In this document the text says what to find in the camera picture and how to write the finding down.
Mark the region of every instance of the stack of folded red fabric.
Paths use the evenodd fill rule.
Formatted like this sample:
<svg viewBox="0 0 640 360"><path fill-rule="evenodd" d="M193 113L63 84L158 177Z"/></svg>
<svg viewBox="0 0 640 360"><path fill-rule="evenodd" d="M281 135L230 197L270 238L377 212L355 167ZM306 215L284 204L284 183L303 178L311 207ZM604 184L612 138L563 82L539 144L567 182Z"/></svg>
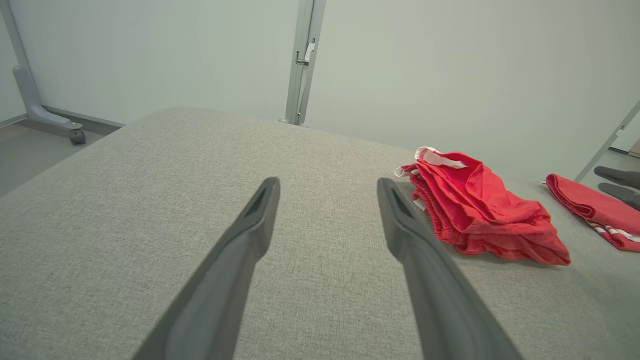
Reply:
<svg viewBox="0 0 640 360"><path fill-rule="evenodd" d="M547 176L551 194L570 213L583 218L611 245L640 252L640 211L562 176Z"/></svg>
<svg viewBox="0 0 640 360"><path fill-rule="evenodd" d="M413 202L431 217L441 241L466 255L489 251L507 260L569 265L569 251L547 210L507 191L480 161L430 147L419 148L415 158L396 175L409 176L417 187Z"/></svg>

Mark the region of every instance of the gray fabric surface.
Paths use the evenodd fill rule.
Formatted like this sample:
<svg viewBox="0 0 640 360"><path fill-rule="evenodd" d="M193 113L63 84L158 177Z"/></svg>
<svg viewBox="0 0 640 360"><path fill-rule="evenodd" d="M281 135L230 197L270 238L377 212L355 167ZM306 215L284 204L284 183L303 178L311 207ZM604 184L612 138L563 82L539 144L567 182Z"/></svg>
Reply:
<svg viewBox="0 0 640 360"><path fill-rule="evenodd" d="M130 358L267 176L282 196L235 358L421 358L376 199L377 178L412 159L211 110L118 130L0 199L0 358ZM640 254L616 250L535 181L505 182L543 203L573 263L450 251L525 358L640 357Z"/></svg>

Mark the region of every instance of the white wall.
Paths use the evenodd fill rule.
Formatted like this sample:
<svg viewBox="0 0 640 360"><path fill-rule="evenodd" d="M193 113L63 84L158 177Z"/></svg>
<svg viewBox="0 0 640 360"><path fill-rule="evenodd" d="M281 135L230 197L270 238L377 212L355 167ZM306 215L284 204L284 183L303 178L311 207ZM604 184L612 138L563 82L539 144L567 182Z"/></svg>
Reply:
<svg viewBox="0 0 640 360"><path fill-rule="evenodd" d="M306 123L574 178L640 99L639 19L638 0L327 1Z"/></svg>
<svg viewBox="0 0 640 360"><path fill-rule="evenodd" d="M285 115L297 0L11 5L44 105L122 124L174 106Z"/></svg>
<svg viewBox="0 0 640 360"><path fill-rule="evenodd" d="M633 120L624 130L618 130L618 138L611 147L619 150L629 151L640 139L640 113L636 114Z"/></svg>
<svg viewBox="0 0 640 360"><path fill-rule="evenodd" d="M0 16L0 121L26 114L24 103L13 77L13 67L18 65L4 19Z"/></svg>

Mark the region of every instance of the gray floor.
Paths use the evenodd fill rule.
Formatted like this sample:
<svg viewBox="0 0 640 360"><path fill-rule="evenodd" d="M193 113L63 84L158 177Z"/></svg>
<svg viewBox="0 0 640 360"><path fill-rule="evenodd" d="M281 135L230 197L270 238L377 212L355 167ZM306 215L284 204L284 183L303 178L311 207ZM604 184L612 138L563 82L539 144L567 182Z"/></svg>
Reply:
<svg viewBox="0 0 640 360"><path fill-rule="evenodd" d="M84 134L86 144L72 145L66 131L36 129L22 122L0 127L0 196L104 137L87 130Z"/></svg>
<svg viewBox="0 0 640 360"><path fill-rule="evenodd" d="M620 154L619 152L605 151L604 155L602 155L595 166L610 167L624 171L640 171L640 158ZM594 174L593 169L591 169L591 171L580 182L580 184L588 186L594 190L598 190L599 192L598 184L600 183L613 184L612 182Z"/></svg>

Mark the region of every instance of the caster wheel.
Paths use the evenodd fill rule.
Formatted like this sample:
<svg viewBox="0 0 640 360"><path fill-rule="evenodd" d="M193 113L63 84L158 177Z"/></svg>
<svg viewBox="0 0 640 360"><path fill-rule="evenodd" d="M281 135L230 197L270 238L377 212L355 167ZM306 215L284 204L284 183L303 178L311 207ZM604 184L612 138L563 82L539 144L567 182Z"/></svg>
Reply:
<svg viewBox="0 0 640 360"><path fill-rule="evenodd" d="M82 130L69 130L69 140L74 145L83 144L86 142L84 138L84 131Z"/></svg>

